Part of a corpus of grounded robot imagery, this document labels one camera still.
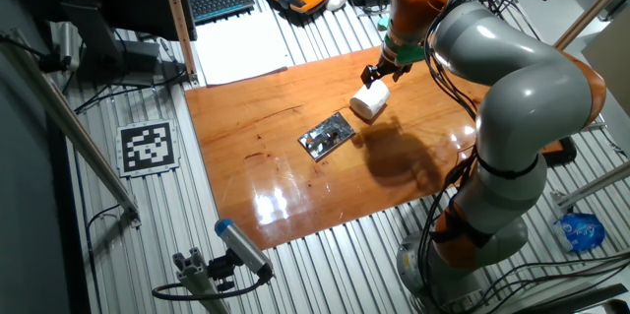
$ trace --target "reflective metal object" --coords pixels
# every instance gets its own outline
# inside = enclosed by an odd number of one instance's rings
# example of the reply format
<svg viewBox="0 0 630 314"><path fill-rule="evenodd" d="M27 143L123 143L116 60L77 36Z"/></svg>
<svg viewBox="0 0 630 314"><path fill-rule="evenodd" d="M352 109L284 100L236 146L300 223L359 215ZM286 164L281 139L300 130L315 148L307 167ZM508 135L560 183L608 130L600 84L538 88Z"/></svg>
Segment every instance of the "reflective metal object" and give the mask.
<svg viewBox="0 0 630 314"><path fill-rule="evenodd" d="M340 113L336 112L317 127L304 133L297 141L318 161L353 135L352 127Z"/></svg>

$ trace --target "wooden tabletop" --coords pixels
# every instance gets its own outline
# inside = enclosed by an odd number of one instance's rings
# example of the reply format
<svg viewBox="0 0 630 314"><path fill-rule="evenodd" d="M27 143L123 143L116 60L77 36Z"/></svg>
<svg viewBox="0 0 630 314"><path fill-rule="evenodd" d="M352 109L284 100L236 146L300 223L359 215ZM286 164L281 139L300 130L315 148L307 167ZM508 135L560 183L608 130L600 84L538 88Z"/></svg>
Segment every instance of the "wooden tabletop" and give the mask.
<svg viewBox="0 0 630 314"><path fill-rule="evenodd" d="M261 248L433 194L470 154L473 122L424 63L383 80L391 96L375 120L349 109L379 49L186 93L220 217ZM453 82L477 103L487 92ZM297 138L337 111L356 136L315 162Z"/></svg>

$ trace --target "monitor stand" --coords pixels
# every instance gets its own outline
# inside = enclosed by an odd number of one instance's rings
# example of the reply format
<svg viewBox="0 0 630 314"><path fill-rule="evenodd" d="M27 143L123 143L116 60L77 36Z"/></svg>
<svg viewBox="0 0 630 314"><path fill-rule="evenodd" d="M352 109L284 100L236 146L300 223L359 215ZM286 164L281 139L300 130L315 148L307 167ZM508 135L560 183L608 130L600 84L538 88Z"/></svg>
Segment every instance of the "monitor stand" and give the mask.
<svg viewBox="0 0 630 314"><path fill-rule="evenodd" d="M61 6L86 46L77 69L79 81L137 86L153 83L159 44L116 39L94 0L68 1Z"/></svg>

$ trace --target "aluminum profile table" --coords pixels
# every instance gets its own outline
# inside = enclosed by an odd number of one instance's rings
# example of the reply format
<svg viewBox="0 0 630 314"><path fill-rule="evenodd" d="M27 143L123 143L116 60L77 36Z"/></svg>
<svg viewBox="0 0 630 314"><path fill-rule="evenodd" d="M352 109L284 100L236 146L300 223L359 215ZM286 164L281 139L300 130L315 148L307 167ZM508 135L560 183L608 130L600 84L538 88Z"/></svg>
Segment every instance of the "aluminum profile table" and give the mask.
<svg viewBox="0 0 630 314"><path fill-rule="evenodd" d="M273 15L283 34L292 64L349 53L380 45L383 33L376 30L380 16L359 15L359 9L346 5L338 12L325 12L316 20L291 25L265 0L255 0L257 12ZM515 10L509 9L510 25L534 34ZM124 38L135 39L132 32L121 31ZM73 51L78 53L80 39L73 35ZM183 61L177 44L171 51ZM199 85L206 84L205 74L195 51ZM161 57L170 60L163 48ZM204 313L197 302L168 302L153 299L151 289L160 284L175 283L175 267L171 255L198 247L206 259L221 256L225 247L215 236L218 219L212 191L199 151L184 91L189 84L157 87L141 92L121 94L101 101L79 118L108 161L115 165L114 141L117 127L152 119L173 119L178 125L180 167L159 175L123 180L137 197L143 225L135 229L119 219L115 210L94 222L91 237L96 260L96 281L104 313ZM82 84L71 89L73 107L90 98L98 87ZM622 164L606 140L605 130L583 132L573 136L578 149L575 162L548 170L543 197L525 215L530 228L530 241L515 256L476 273L488 285L513 267L532 261L577 259L560 250L553 238L550 223L557 215L549 194L557 189L575 191L589 181ZM72 145L68 146L72 182L77 205L81 193L86 199L87 214L77 207L79 223L115 204L115 200L87 167ZM581 255L583 259L613 255L630 248L630 186L622 180L577 203L577 211L598 215L607 230L601 247ZM415 313L417 300L402 286L397 274L395 256L399 243L409 233L419 231L426 219L431 198L415 200L358 220L322 230L265 251L275 266L276 277L271 285L226 302L233 313ZM85 232L80 227L85 270L93 312L97 312L95 286L87 261ZM560 269L575 271L578 267ZM558 274L557 269L533 268L510 276L508 281ZM246 269L238 269L236 286L243 288L256 279ZM577 281L560 282L554 291L577 285ZM507 295L508 289L499 293ZM516 296L516 306L545 299L552 291L539 292L525 298ZM476 301L478 295L463 300ZM512 307L506 312L513 312Z"/></svg>

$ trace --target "keyboard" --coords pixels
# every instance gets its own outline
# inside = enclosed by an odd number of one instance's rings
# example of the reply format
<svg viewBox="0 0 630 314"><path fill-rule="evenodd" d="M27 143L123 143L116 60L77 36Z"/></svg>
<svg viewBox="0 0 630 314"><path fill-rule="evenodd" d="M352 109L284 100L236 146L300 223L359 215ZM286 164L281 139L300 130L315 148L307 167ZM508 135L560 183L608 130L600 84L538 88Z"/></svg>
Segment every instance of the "keyboard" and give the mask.
<svg viewBox="0 0 630 314"><path fill-rule="evenodd" d="M190 0L195 24L248 11L254 4L254 0Z"/></svg>

